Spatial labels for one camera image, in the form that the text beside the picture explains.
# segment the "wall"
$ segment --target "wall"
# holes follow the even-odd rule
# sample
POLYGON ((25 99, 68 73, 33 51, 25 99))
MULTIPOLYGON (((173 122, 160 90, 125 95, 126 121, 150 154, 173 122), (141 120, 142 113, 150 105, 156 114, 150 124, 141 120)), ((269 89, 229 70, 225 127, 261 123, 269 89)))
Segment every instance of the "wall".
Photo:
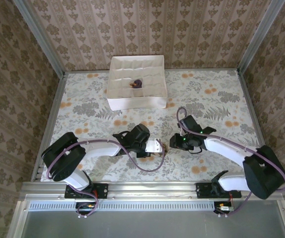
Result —
POLYGON ((30 0, 65 70, 112 56, 164 55, 166 68, 237 67, 269 0, 30 0))
POLYGON ((244 78, 266 144, 285 166, 285 4, 244 78))
POLYGON ((18 9, 0 0, 0 237, 31 178, 57 84, 18 9))

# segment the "table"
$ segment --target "table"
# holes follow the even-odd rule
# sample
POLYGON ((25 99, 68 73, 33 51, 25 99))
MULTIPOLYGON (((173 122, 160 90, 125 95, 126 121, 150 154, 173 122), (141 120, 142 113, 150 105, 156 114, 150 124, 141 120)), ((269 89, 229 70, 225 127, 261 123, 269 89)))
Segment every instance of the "table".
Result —
MULTIPOLYGON (((259 146, 236 70, 165 70, 165 78, 165 109, 111 111, 106 99, 108 71, 69 74, 51 144, 68 131, 78 137, 102 138, 142 123, 152 138, 160 138, 168 146, 171 136, 179 132, 176 111, 184 106, 202 128, 210 126, 227 138, 259 146)), ((138 164, 150 170, 160 160, 151 156, 138 159, 138 164)), ((93 181, 200 181, 211 180, 223 170, 242 171, 231 160, 210 151, 191 155, 172 148, 154 173, 140 171, 127 156, 82 160, 78 168, 93 181)), ((45 172, 46 168, 41 181, 48 181, 45 172)))

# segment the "cable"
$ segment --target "cable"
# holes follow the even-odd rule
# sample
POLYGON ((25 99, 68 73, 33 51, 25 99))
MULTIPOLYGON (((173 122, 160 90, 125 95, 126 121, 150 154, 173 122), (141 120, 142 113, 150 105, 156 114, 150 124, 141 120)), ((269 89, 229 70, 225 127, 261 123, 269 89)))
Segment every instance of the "cable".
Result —
POLYGON ((200 148, 200 151, 198 151, 198 152, 190 152, 190 150, 188 150, 188 152, 192 155, 198 155, 202 152, 202 148, 200 148))
MULTIPOLYGON (((194 135, 206 136, 206 137, 210 137, 210 138, 219 139, 219 140, 224 141, 224 142, 226 142, 226 143, 228 143, 228 144, 231 144, 231 145, 233 145, 233 146, 235 146, 235 147, 237 147, 237 148, 239 148, 239 149, 242 149, 242 150, 244 150, 244 151, 250 152, 250 153, 252 153, 252 154, 254 154, 254 155, 260 157, 262 160, 264 160, 264 161, 265 161, 266 163, 268 163, 269 165, 273 166, 274 169, 276 169, 276 170, 281 174, 281 176, 283 177, 283 179, 285 180, 285 174, 284 174, 284 172, 283 172, 277 165, 275 165, 272 161, 270 161, 269 159, 267 159, 265 156, 263 156, 263 155, 257 153, 256 151, 254 151, 254 150, 252 150, 252 149, 250 149, 250 148, 247 148, 247 147, 245 147, 245 146, 243 146, 243 145, 241 145, 241 144, 239 144, 239 143, 236 143, 236 142, 234 142, 234 141, 231 141, 231 140, 229 140, 229 139, 227 139, 227 138, 224 138, 224 137, 220 137, 220 136, 217 136, 217 135, 209 135, 209 134, 197 133, 197 132, 194 132, 194 131, 191 131, 191 130, 187 129, 187 128, 180 122, 180 120, 179 120, 179 112, 180 112, 181 110, 184 111, 184 117, 186 117, 186 116, 187 116, 187 109, 186 109, 185 107, 179 107, 178 110, 177 110, 176 118, 177 118, 178 124, 180 125, 180 128, 181 128, 181 129, 184 129, 185 131, 187 131, 187 132, 189 132, 189 133, 191 133, 191 134, 194 134, 194 135)), ((284 188, 278 189, 277 191, 285 191, 285 186, 284 186, 284 188)), ((250 192, 250 193, 248 194, 248 196, 246 197, 246 199, 244 200, 244 202, 243 202, 239 207, 237 207, 233 212, 230 212, 229 214, 227 214, 227 216, 231 216, 231 215, 237 213, 238 211, 240 211, 240 210, 243 208, 244 204, 247 202, 247 200, 250 198, 251 195, 252 195, 252 192, 250 192)))
MULTIPOLYGON (((63 150, 54 160, 53 162, 49 165, 48 167, 48 170, 47 170, 47 173, 46 173, 46 178, 47 179, 52 179, 52 177, 50 177, 50 171, 51 169, 53 168, 54 164, 67 152, 69 151, 70 149, 72 149, 73 147, 77 146, 77 145, 82 145, 82 144, 87 144, 87 143, 98 143, 98 142, 107 142, 107 143, 113 143, 115 145, 118 145, 121 149, 123 149, 123 151, 128 155, 128 157, 131 159, 131 161, 134 163, 134 165, 140 169, 141 171, 144 171, 144 172, 155 172, 157 170, 160 169, 160 167, 163 165, 163 162, 164 162, 164 157, 165 157, 165 150, 164 150, 164 147, 162 145, 162 143, 160 142, 160 140, 156 140, 159 145, 161 146, 161 151, 162 151, 162 159, 161 159, 161 162, 160 162, 160 165, 155 168, 154 170, 145 170, 143 168, 141 168, 137 163, 136 161, 130 156, 129 152, 126 150, 126 148, 124 146, 122 146, 120 143, 116 142, 116 141, 113 141, 113 140, 103 140, 103 139, 97 139, 97 140, 86 140, 86 141, 81 141, 81 142, 77 142, 73 145, 70 145, 68 148, 66 148, 65 150, 63 150)), ((78 193, 82 193, 82 194, 86 194, 86 195, 89 195, 91 197, 93 197, 96 201, 95 203, 95 206, 94 208, 86 215, 82 215, 80 214, 79 212, 79 208, 81 207, 81 205, 77 208, 77 213, 79 215, 79 217, 88 217, 90 216, 97 208, 98 206, 98 199, 96 196, 94 196, 93 194, 89 193, 89 192, 84 192, 84 191, 80 191, 78 189, 76 189, 75 187, 69 185, 74 191, 78 192, 78 193)))
POLYGON ((93 209, 92 209, 89 213, 83 215, 83 214, 80 214, 80 212, 79 212, 80 207, 83 206, 83 205, 86 204, 86 203, 80 204, 80 205, 78 206, 77 210, 76 210, 76 213, 78 214, 78 217, 84 217, 84 218, 86 218, 86 217, 92 215, 92 213, 95 212, 96 208, 98 207, 98 199, 97 199, 97 197, 94 196, 93 194, 89 193, 89 192, 84 192, 84 191, 78 190, 78 189, 76 189, 75 187, 73 187, 73 186, 71 186, 71 185, 69 185, 69 186, 70 186, 70 188, 72 188, 75 192, 78 192, 78 193, 81 193, 81 194, 85 194, 85 195, 91 196, 92 198, 95 199, 95 205, 94 205, 93 209))
POLYGON ((231 206, 234 207, 234 205, 233 205, 233 196, 232 196, 232 193, 229 192, 229 194, 230 194, 231 206))

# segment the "purple cable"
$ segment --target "purple cable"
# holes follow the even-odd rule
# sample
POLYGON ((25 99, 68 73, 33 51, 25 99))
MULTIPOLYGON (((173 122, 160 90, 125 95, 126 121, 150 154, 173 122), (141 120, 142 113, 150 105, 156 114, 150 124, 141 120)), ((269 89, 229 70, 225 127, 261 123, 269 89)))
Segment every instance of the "purple cable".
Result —
MULTIPOLYGON (((48 170, 47 170, 47 173, 46 173, 46 178, 47 178, 47 179, 52 179, 52 177, 50 177, 50 171, 51 171, 51 169, 53 168, 54 164, 55 164, 55 163, 62 157, 62 155, 64 155, 67 151, 69 151, 70 149, 72 149, 73 147, 75 147, 75 146, 77 146, 77 145, 82 145, 82 144, 87 144, 87 143, 98 143, 98 142, 107 142, 107 143, 113 143, 113 144, 115 144, 115 145, 118 145, 120 148, 123 149, 123 151, 128 155, 128 157, 131 159, 131 161, 134 163, 134 165, 135 165, 138 169, 140 169, 141 171, 144 171, 144 172, 155 172, 155 171, 159 170, 160 167, 163 165, 164 157, 165 157, 165 153, 164 153, 165 151, 164 151, 163 145, 161 144, 161 142, 160 142, 159 140, 156 140, 156 141, 157 141, 157 142, 160 144, 160 146, 161 146, 162 159, 161 159, 160 165, 159 165, 157 168, 155 168, 154 170, 145 170, 145 169, 141 168, 141 167, 136 163, 136 161, 130 156, 130 154, 129 154, 129 152, 126 150, 126 148, 125 148, 124 146, 122 146, 120 143, 118 143, 118 142, 116 142, 116 141, 113 141, 113 140, 97 139, 97 140, 86 140, 86 141, 77 142, 77 143, 75 143, 75 144, 73 144, 73 145, 70 145, 70 146, 69 146, 68 148, 66 148, 65 150, 63 150, 63 151, 54 159, 54 161, 49 165, 48 170)), ((69 186, 70 186, 74 191, 76 191, 76 192, 78 192, 78 193, 82 193, 82 194, 89 195, 89 196, 91 196, 91 197, 93 197, 93 198, 95 199, 95 201, 96 201, 95 206, 94 206, 94 208, 93 208, 88 214, 82 215, 82 214, 79 213, 79 208, 80 208, 82 205, 80 205, 80 206, 77 208, 77 213, 78 213, 79 216, 83 216, 83 217, 85 217, 85 216, 90 216, 90 215, 96 210, 96 208, 97 208, 97 206, 98 206, 98 199, 97 199, 97 197, 95 197, 95 196, 94 196, 93 194, 91 194, 91 193, 80 191, 80 190, 76 189, 75 187, 73 187, 73 186, 71 186, 71 185, 69 185, 69 186)))
POLYGON ((83 206, 83 205, 85 205, 86 203, 80 204, 80 205, 78 206, 78 208, 77 208, 77 211, 76 211, 77 214, 78 214, 79 216, 81 216, 81 217, 85 217, 85 216, 88 217, 88 216, 90 216, 90 215, 96 210, 96 208, 98 207, 98 199, 97 199, 97 197, 95 197, 93 194, 91 194, 91 193, 89 193, 89 192, 83 192, 83 191, 80 191, 80 190, 76 189, 75 187, 73 187, 73 186, 71 186, 71 185, 69 185, 69 186, 70 186, 70 188, 72 188, 75 192, 78 192, 78 193, 82 193, 82 194, 91 196, 92 198, 95 199, 94 208, 93 208, 89 213, 87 213, 86 215, 82 215, 82 214, 80 214, 80 212, 79 212, 80 207, 83 206))
MULTIPOLYGON (((187 109, 186 109, 185 107, 179 107, 178 110, 177 110, 176 117, 177 117, 177 121, 178 121, 178 123, 179 123, 179 125, 180 125, 180 128, 184 129, 185 131, 187 131, 187 132, 189 132, 189 133, 191 133, 191 134, 199 135, 199 136, 206 136, 206 137, 215 138, 215 139, 219 139, 219 140, 225 141, 226 143, 231 144, 231 145, 233 145, 233 146, 235 146, 235 147, 237 147, 237 148, 240 148, 240 149, 242 149, 242 150, 244 150, 244 151, 248 151, 248 152, 250 152, 250 153, 252 153, 252 154, 254 154, 254 155, 260 157, 260 158, 261 158, 262 160, 264 160, 266 163, 268 163, 268 164, 270 164, 271 166, 273 166, 273 167, 281 174, 281 176, 283 176, 283 179, 285 180, 285 174, 284 174, 284 172, 283 172, 277 165, 275 165, 272 161, 270 161, 270 160, 267 159, 266 157, 260 155, 260 154, 257 153, 256 151, 254 151, 254 150, 252 150, 252 149, 250 149, 250 148, 247 148, 247 147, 245 147, 245 146, 243 146, 243 145, 241 145, 241 144, 239 144, 239 143, 236 143, 236 142, 234 142, 234 141, 231 141, 231 140, 229 140, 229 139, 226 139, 226 138, 223 138, 223 137, 220 137, 220 136, 217 136, 217 135, 202 134, 202 133, 197 133, 197 132, 188 130, 186 127, 184 127, 184 126, 181 124, 181 122, 180 122, 180 120, 179 120, 179 112, 180 112, 181 110, 184 111, 184 117, 187 116, 187 109)), ((278 189, 277 191, 285 191, 285 187, 284 187, 284 188, 281 188, 281 189, 278 189)), ((227 215, 228 215, 228 216, 231 216, 231 215, 237 213, 238 211, 240 211, 240 210, 243 208, 243 205, 247 202, 247 200, 250 198, 251 195, 252 195, 252 192, 250 192, 250 193, 248 194, 248 196, 246 197, 246 199, 244 200, 244 202, 243 202, 235 211, 230 212, 230 213, 227 214, 227 215)))

